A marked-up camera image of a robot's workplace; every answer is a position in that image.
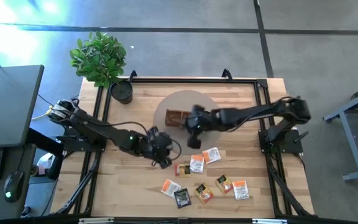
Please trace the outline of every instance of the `butcher block tabletop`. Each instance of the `butcher block tabletop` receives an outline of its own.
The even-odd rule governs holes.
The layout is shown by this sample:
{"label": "butcher block tabletop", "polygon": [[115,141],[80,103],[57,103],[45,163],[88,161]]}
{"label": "butcher block tabletop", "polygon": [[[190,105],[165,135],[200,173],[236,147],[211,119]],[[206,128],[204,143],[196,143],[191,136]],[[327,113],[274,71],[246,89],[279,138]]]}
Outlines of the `butcher block tabletop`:
{"label": "butcher block tabletop", "polygon": [[[282,78],[268,78],[271,101],[286,96]],[[254,86],[243,83],[133,83],[133,101],[122,105],[110,101],[108,122],[136,121],[147,129],[153,126],[154,111],[169,94],[180,90],[195,90],[211,97],[219,107],[247,108],[256,106]],[[80,91],[80,108],[93,114],[98,89],[86,80]],[[103,91],[98,118],[101,119],[107,91]],[[143,133],[135,124],[117,126]],[[257,131],[258,121],[246,122],[233,133],[222,133],[216,142],[221,160],[204,164],[202,174],[175,177],[174,167],[161,169],[151,166],[152,161],[121,152],[108,141],[98,171],[94,193],[93,217],[192,217],[192,218],[255,218],[274,217],[272,196],[267,176],[265,156],[260,152]],[[83,165],[84,152],[74,152],[62,165],[51,212],[62,208],[76,189]],[[189,163],[189,155],[182,155],[173,163]],[[310,213],[313,213],[308,183],[299,158],[282,154],[288,188]],[[236,200],[234,191],[222,194],[215,180],[226,175],[231,181],[245,180],[249,198]],[[161,193],[164,182],[170,179],[187,188],[191,205],[178,209],[175,199]],[[206,183],[214,197],[205,205],[195,195],[195,188]],[[89,184],[85,189],[82,209],[88,198]],[[280,208],[284,212],[283,195],[277,187]]]}

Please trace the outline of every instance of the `concrete floor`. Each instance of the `concrete floor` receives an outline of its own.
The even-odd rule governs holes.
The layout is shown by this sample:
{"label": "concrete floor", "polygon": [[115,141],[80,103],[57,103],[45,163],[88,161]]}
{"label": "concrete floor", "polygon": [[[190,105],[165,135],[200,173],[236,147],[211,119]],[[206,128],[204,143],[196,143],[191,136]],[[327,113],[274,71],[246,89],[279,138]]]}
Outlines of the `concrete floor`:
{"label": "concrete floor", "polygon": [[[358,30],[358,0],[259,0],[266,29]],[[15,0],[0,1],[0,22],[80,27],[258,28],[251,0]],[[259,34],[109,33],[128,51],[125,74],[218,77],[229,68],[235,77],[267,77]],[[21,31],[0,27],[0,64],[44,64],[40,94],[51,102],[78,94],[81,79],[69,66],[68,51],[87,32]],[[358,221],[358,180],[342,174],[356,164],[340,121],[321,119],[358,90],[358,35],[267,35],[274,77],[287,92],[307,100],[312,120],[302,131],[306,175],[317,215]],[[37,100],[34,114],[47,104]],[[41,119],[40,132],[63,129]],[[40,215],[53,184],[32,184],[27,204]]]}

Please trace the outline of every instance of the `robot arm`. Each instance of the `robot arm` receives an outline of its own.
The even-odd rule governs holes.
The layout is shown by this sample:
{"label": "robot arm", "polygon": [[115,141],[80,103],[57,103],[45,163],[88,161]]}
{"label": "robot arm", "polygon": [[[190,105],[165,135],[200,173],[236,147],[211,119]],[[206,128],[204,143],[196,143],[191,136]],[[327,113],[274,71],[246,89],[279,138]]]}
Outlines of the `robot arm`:
{"label": "robot arm", "polygon": [[172,140],[168,134],[160,133],[157,127],[152,127],[148,131],[145,130],[146,134],[117,129],[113,127],[117,124],[102,122],[80,109],[76,100],[59,101],[52,108],[49,117],[54,123],[66,128],[72,127],[81,133],[83,137],[80,141],[98,144],[110,139],[121,151],[133,156],[151,159],[160,164],[162,169],[172,164],[172,160],[169,158]]}
{"label": "robot arm", "polygon": [[284,97],[271,105],[255,106],[246,109],[220,108],[205,111],[200,105],[194,105],[191,114],[185,120],[185,127],[190,134],[188,146],[201,147],[198,135],[205,131],[235,131],[247,121],[260,118],[281,116],[284,119],[268,129],[270,142],[278,139],[296,124],[305,124],[310,120],[306,101],[300,98]]}

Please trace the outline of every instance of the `desk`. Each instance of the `desk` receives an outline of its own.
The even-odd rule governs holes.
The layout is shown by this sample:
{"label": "desk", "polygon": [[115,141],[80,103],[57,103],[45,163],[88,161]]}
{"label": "desk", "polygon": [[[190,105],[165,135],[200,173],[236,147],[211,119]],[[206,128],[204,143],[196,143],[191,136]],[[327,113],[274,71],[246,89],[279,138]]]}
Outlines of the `desk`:
{"label": "desk", "polygon": [[[267,79],[267,84],[272,101],[286,95],[283,79]],[[133,83],[133,87],[132,103],[122,105],[111,100],[108,122],[137,121],[150,128],[158,104],[169,94],[180,90],[205,93],[220,107],[246,108],[256,105],[254,87],[249,84]],[[80,107],[89,114],[93,112],[96,92],[97,88],[93,87],[93,83],[83,81]],[[120,128],[142,132],[135,125],[123,125]],[[251,121],[234,133],[222,133],[217,143],[222,160],[205,164],[203,174],[191,174],[190,178],[175,177],[173,166],[164,170],[152,167],[150,160],[125,154],[108,141],[99,167],[91,215],[93,217],[274,217],[265,157],[259,151],[258,129],[259,122]],[[84,153],[76,152],[64,160],[51,211],[61,208],[75,190],[80,179],[83,158]],[[190,156],[184,155],[175,162],[188,161]],[[283,154],[283,164],[289,189],[304,208],[313,213],[305,172],[299,158],[291,154]],[[214,183],[214,180],[222,174],[226,174],[231,180],[246,180],[250,199],[235,200],[233,191],[223,195]],[[177,209],[174,199],[160,192],[166,179],[188,189],[191,206]],[[202,182],[206,182],[215,194],[206,205],[202,205],[194,194],[196,186]],[[282,194],[279,190],[278,199],[283,210]]]}
{"label": "desk", "polygon": [[[2,177],[0,179],[0,220],[6,218],[19,218],[24,208],[25,198],[27,196],[27,189],[29,188],[30,170],[32,161],[34,160],[36,146],[33,144],[26,144],[24,146],[10,147],[5,152],[5,163],[2,170]],[[4,198],[4,184],[6,178],[17,170],[17,165],[23,154],[23,159],[20,164],[20,171],[24,172],[24,184],[22,195],[13,203],[5,201]]]}
{"label": "desk", "polygon": [[[6,147],[0,179],[0,219],[18,218],[24,208],[35,155],[35,146],[25,142],[43,72],[43,65],[0,68],[0,147]],[[19,170],[24,172],[22,195],[8,203],[4,199],[5,180],[17,170],[20,160]]]}

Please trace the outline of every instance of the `black metal frame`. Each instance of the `black metal frame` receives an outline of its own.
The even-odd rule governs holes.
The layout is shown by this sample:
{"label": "black metal frame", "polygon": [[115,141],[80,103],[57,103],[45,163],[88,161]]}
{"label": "black metal frame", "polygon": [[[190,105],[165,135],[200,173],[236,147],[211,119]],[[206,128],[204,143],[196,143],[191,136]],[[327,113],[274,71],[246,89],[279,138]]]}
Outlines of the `black metal frame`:
{"label": "black metal frame", "polygon": [[[124,80],[130,80],[132,83],[225,83],[225,84],[250,84],[253,85],[254,91],[255,91],[255,99],[257,105],[262,104],[262,98],[260,95],[260,90],[262,89],[264,93],[264,99],[267,104],[270,103],[270,95],[269,95],[269,87],[267,86],[267,80],[266,79],[233,79],[232,75],[230,74],[229,70],[225,69],[223,72],[223,77],[227,78],[134,78],[136,77],[136,72],[133,71],[131,76],[129,78],[124,78]],[[102,96],[103,88],[100,87],[98,90],[98,94],[96,96],[96,104],[94,107],[94,116],[96,117],[99,113],[100,108],[100,102],[101,102],[101,96]],[[110,105],[110,99],[111,97],[106,97],[106,101],[104,102],[104,111],[103,111],[103,121],[107,121],[108,118],[108,111],[109,111],[109,105]],[[260,122],[260,128],[266,129],[265,121],[263,119],[259,120]],[[269,119],[270,125],[274,125],[273,118]],[[83,170],[81,172],[81,176],[83,179],[86,177],[88,178],[86,174],[88,173],[88,165],[91,157],[92,152],[85,152],[86,155],[84,158],[84,165]],[[95,152],[95,158],[100,161],[102,152]],[[271,164],[272,158],[270,154],[265,154],[266,158],[266,164],[267,164],[267,174],[268,174],[268,180],[270,184],[270,192],[272,194],[272,204],[273,204],[273,213],[275,216],[275,219],[285,219],[288,223],[358,223],[358,222],[348,222],[344,220],[332,220],[332,219],[326,219],[326,218],[318,218],[314,216],[310,216],[307,212],[302,213],[300,212],[300,216],[294,216],[291,213],[291,204],[294,205],[294,200],[296,202],[296,199],[291,194],[290,190],[286,187],[282,189],[283,195],[289,195],[290,197],[286,198],[283,197],[284,204],[285,204],[285,214],[282,213],[279,204],[278,204],[278,197],[277,197],[277,188],[276,188],[276,182],[280,186],[286,186],[285,183],[285,175],[283,171],[283,163],[282,163],[282,157],[280,153],[276,153],[275,155],[277,157],[277,168],[278,171],[272,171],[269,170],[269,164]],[[82,197],[78,197],[76,203],[75,203],[75,209],[73,214],[52,214],[46,217],[31,217],[31,218],[21,218],[19,219],[11,219],[11,220],[0,220],[0,223],[15,223],[15,222],[21,222],[21,223],[50,223],[53,221],[54,223],[78,223],[78,220],[80,218],[91,218],[91,211],[93,206],[93,199],[94,199],[94,193],[96,190],[96,181],[98,177],[98,168],[99,168],[99,162],[96,163],[95,167],[95,173],[91,178],[91,184],[89,188],[89,194],[88,199],[86,203],[86,207],[83,213],[80,213],[80,207],[81,207],[81,201]],[[128,222],[161,222],[166,220],[172,220],[172,218],[167,217],[114,217],[114,223],[128,223]],[[251,218],[183,218],[180,219],[180,222],[186,222],[186,223],[252,223]]]}
{"label": "black metal frame", "polygon": [[[132,83],[226,83],[226,84],[227,83],[233,83],[233,84],[241,83],[241,84],[251,84],[254,86],[255,99],[256,99],[257,105],[262,105],[262,100],[261,100],[261,96],[260,96],[260,92],[259,92],[260,88],[262,88],[262,90],[264,92],[265,102],[267,104],[270,104],[270,95],[269,95],[269,89],[267,86],[266,79],[237,79],[237,80],[235,80],[235,79],[233,79],[230,71],[226,68],[223,71],[222,77],[227,77],[227,79],[223,79],[223,78],[215,78],[215,79],[213,79],[213,78],[135,78],[135,77],[137,77],[136,71],[132,71],[130,77],[124,78],[123,80],[128,80]],[[96,109],[99,108],[99,103],[100,103],[100,98],[101,98],[101,94],[99,94],[99,92],[102,92],[102,91],[103,91],[103,88],[100,87],[99,91],[98,91],[98,95],[96,97],[95,111],[96,111]],[[103,121],[107,121],[109,104],[110,104],[110,97],[106,97],[106,102],[104,105],[104,112],[103,112]],[[260,119],[259,121],[260,121],[260,128],[266,129],[265,121],[263,119]],[[274,125],[273,118],[270,118],[269,121],[270,121],[270,125]],[[285,184],[285,175],[284,175],[284,168],[283,168],[281,154],[276,153],[275,156],[277,158],[278,176],[282,179],[283,183]],[[269,154],[266,154],[265,157],[266,157],[267,165],[269,164],[269,162],[272,162]],[[86,163],[89,163],[88,158],[84,158],[84,164],[86,164]],[[81,176],[85,176],[87,171],[88,171],[88,169],[83,169],[81,171]],[[275,180],[269,171],[267,173],[268,173],[268,179],[269,179],[269,184],[270,184],[270,191],[272,194],[273,212],[274,212],[275,217],[277,217],[279,215],[282,215],[283,213],[281,212],[281,209],[278,204]],[[85,213],[87,213],[89,215],[92,210],[93,196],[94,196],[94,191],[96,188],[96,179],[97,179],[97,173],[95,173],[94,177],[92,178],[91,187],[89,188],[88,203],[85,208]],[[284,200],[284,204],[285,204],[285,214],[291,215],[292,210],[291,210],[290,202],[288,201],[288,199],[286,197],[284,197],[283,200]],[[76,207],[80,207],[80,206],[81,206],[81,200],[79,198],[76,202]]]}

